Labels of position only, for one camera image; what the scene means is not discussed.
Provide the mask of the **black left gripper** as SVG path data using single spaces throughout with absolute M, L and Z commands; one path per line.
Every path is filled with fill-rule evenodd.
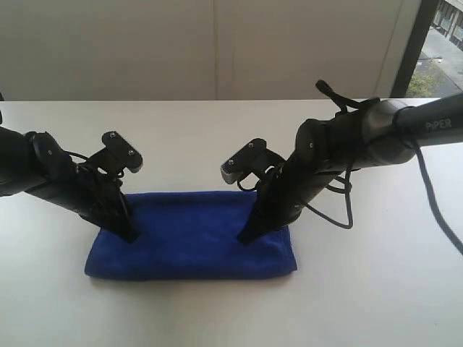
M 140 233 L 132 225 L 127 199 L 120 190 L 127 161 L 119 149 L 129 149 L 129 145 L 116 132 L 107 132 L 102 139 L 104 149 L 75 163 L 74 154 L 62 150 L 49 133 L 25 134 L 30 173 L 25 192 L 133 243 Z

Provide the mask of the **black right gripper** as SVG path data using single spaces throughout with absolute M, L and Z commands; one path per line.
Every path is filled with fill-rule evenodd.
M 343 167 L 336 162 L 336 151 L 347 138 L 347 120 L 306 120 L 297 130 L 294 151 L 265 182 L 244 228 L 237 240 L 251 244 L 281 227 L 293 223 L 302 209 L 319 215 L 330 223 L 346 228 L 309 206 L 309 201 L 338 176 Z

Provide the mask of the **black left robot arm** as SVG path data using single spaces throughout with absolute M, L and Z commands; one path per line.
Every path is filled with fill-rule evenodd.
M 24 192 L 79 215 L 122 240 L 138 236 L 121 191 L 124 170 L 137 173 L 143 157 L 118 132 L 102 136 L 90 157 L 66 151 L 48 132 L 21 134 L 1 128 L 1 196 Z

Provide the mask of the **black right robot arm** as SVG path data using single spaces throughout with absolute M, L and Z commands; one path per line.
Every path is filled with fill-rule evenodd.
M 340 181 L 338 193 L 350 196 L 353 171 L 392 166 L 422 157 L 422 148 L 462 141 L 462 96 L 421 106 L 400 100 L 361 102 L 335 95 L 339 111 L 332 119 L 304 121 L 294 150 L 282 158 L 257 138 L 234 155 L 233 177 L 258 178 L 257 199 L 238 238 L 249 244 L 288 226 L 324 189 Z

